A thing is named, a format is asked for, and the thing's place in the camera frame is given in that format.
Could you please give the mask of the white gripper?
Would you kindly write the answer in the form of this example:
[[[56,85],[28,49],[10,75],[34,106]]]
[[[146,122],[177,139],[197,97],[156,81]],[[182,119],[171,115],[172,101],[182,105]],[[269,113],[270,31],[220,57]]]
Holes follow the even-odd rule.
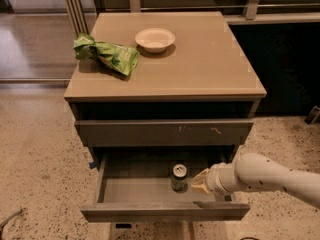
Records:
[[[191,181],[194,191],[201,194],[229,195],[236,191],[237,178],[232,163],[214,164],[197,174]]]

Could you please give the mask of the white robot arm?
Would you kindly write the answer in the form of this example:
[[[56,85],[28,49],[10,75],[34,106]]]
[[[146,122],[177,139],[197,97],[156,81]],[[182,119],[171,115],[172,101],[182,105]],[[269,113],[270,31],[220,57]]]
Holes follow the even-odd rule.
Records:
[[[203,194],[282,191],[320,208],[320,175],[290,169],[258,153],[244,153],[232,163],[214,164],[191,181]]]

